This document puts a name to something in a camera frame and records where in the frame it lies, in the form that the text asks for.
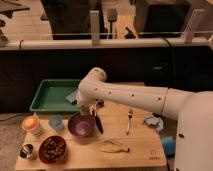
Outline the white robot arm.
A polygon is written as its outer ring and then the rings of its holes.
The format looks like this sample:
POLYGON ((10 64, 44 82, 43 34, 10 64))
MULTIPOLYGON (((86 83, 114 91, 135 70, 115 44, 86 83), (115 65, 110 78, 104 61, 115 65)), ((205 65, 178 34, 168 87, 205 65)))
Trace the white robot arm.
POLYGON ((103 69, 92 68, 79 83, 77 104, 104 99, 177 120, 175 171, 213 171, 213 91, 122 85, 106 79, 103 69))

